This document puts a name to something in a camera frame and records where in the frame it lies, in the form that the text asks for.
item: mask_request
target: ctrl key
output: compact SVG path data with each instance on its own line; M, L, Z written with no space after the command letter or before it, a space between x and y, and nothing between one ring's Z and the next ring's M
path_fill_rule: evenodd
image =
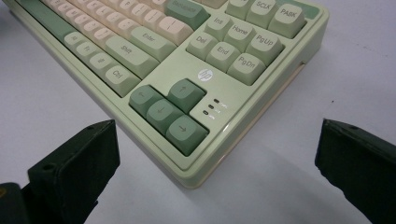
M186 157L207 135L208 131L187 115L176 119L166 132L166 138Z
M120 97L124 97L140 82L137 76L121 65L116 65L108 69L105 73L105 77L107 85L109 85Z

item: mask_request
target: cream keyboard case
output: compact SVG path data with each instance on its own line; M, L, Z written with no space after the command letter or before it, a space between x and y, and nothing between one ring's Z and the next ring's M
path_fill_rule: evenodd
M199 187L318 51L294 0L4 0L186 188Z

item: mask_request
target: keycap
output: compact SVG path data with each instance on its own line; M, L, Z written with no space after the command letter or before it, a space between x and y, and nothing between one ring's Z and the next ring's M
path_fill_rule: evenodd
M250 41L246 53L260 58L268 66L279 55L282 49L283 45L276 35L262 30Z
M192 34L193 30L180 20L165 17L160 21L157 32L179 46Z
M56 12L65 18L67 11L73 8L74 6L72 4L68 2L64 2L56 8Z
M81 14L75 18L74 24L82 32L84 25L90 21L93 21L92 17L88 16L87 14Z
M287 38L294 38L304 24L303 10L300 7L285 4L279 8L271 20L268 30Z
M119 4L120 13L125 16L129 16L132 8L134 8L139 2L136 0L122 0Z
M221 7L227 0L202 0L202 4L205 6L219 8Z
M230 0L225 12L244 21L252 3L251 0Z
M227 74L251 86L265 70L265 64L253 55L243 53L231 65Z
M219 42L212 50L210 50L205 61L217 67L223 72L227 72L233 61L241 54L231 44Z
M167 3L168 3L168 0L152 0L151 7L153 9L157 9L161 12L165 12Z
M147 120L158 132L166 135L169 126L182 115L181 110L166 99L162 99L148 109Z
M120 23L114 27L114 30L117 32L117 34L124 37L125 39L130 39L132 30L139 26L139 23L127 18L123 21L120 21Z
M232 25L233 21L229 16L213 16L207 20L205 32L213 35L218 41L222 41Z
M101 23L104 23L104 21L106 21L106 17L113 12L115 12L113 8L108 6L102 6L95 11L95 15L96 15L95 18L99 20Z
M83 14L83 12L78 9L78 8L73 8L70 9L66 12L64 18L70 22L72 25L75 25L75 19L76 17L80 16L81 14Z
M104 52L100 52L92 56L89 63L90 68L101 78L105 76L106 71L110 67L117 65L113 58Z
M231 26L226 36L224 36L224 42L232 44L239 51L244 52L255 34L256 30L252 26L236 23Z
M56 8L63 4L65 0L53 0L49 2L49 6L56 11Z
M74 49L76 44L81 43L82 41L87 41L87 40L88 40L88 38L79 32L73 32L73 33L64 37L64 42L71 49Z
M143 24L143 19L150 11L151 7L146 4L139 3L134 8L132 8L129 16L132 20L137 21L139 24Z
M105 25L109 26L109 27L116 27L119 25L119 23L123 20L127 19L126 16L122 15L121 13L119 13L118 11L110 13L107 17L106 17L106 22Z
M129 105L142 116L147 117L149 108L163 97L152 87L146 85L134 90L129 99Z
M104 49L106 47L106 41L113 35L115 35L114 32L104 27L96 30L96 32L91 37L91 40Z
M120 9L120 3L122 2L122 0L105 0L105 1L110 7L115 8L116 10Z
M200 124L183 115L171 124L166 132L166 138L187 157L205 139L207 134L208 131Z
M246 21L267 29L277 9L276 0L256 0L247 13Z
M176 45L144 26L132 30L131 42L159 62L162 62L176 49Z
M84 35L87 35L88 38L93 38L93 35L96 33L96 31L105 28L102 23L92 19L91 21L85 23L85 25L82 27L80 30Z
M144 78L159 64L145 51L118 35L107 40L106 50L140 78Z
M121 65L116 65L105 73L105 83L109 85L120 97L131 91L140 79Z
M89 11L89 14L94 14L96 12L97 9L99 9L100 7L103 7L104 4L99 2L99 1L91 1L89 4L87 4L87 9Z
M213 49L213 47L215 47L217 43L219 43L219 41L215 37L201 32L190 41L186 51L204 61L207 54Z
M99 48L91 41L84 42L76 47L76 52L84 62L87 62L91 58L92 54L99 51Z
M165 14L185 22L192 30L196 30L209 18L203 7L187 0L169 0Z
M167 98L181 111L188 114L204 96L205 92L201 88L187 79L182 79L172 86Z
M152 9L143 19L143 25L155 32L157 30L158 24L165 17L165 14L163 14L163 12L160 10Z

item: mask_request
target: shift key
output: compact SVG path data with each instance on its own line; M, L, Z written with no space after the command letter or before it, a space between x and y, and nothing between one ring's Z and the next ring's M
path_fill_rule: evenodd
M119 35L114 35L106 41L106 51L142 79L160 64L145 51Z
M170 0L165 14L185 22L192 30L198 29L209 18L203 7L187 0Z

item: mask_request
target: keyboard frame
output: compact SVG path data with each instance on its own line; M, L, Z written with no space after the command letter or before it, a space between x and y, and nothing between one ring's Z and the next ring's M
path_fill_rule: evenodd
M114 93L92 70L90 70L79 58L77 58L66 46L58 41L49 31L47 31L34 17L20 6L17 1L3 0L11 11L22 21L22 23L32 31L39 42L57 59L63 68L78 81L83 88L96 102L104 107L111 114L119 125L131 134L133 140L137 140L143 147L159 161L163 167L170 172L184 187L195 189L201 186L215 168L223 161L225 156L234 148L239 140L248 132L254 123L262 116L265 110L271 105L276 97L291 83L299 74L304 65L318 51L323 39L329 12L325 7L309 3L310 6L319 8L319 18L308 23L309 29L303 34L298 34L292 41L298 41L290 53L283 58L286 66L274 68L275 75L271 75L265 85L255 90L244 106L236 112L228 122L228 125L221 127L219 133L213 141L207 143L207 147L187 170L180 169L172 160L163 153L156 142L147 135L147 126L141 125L140 117L128 118L113 102L122 102L128 105L129 95L116 99ZM210 7L203 6L209 14L212 14ZM195 32L203 31L206 22ZM190 42L190 36L180 49L185 49Z

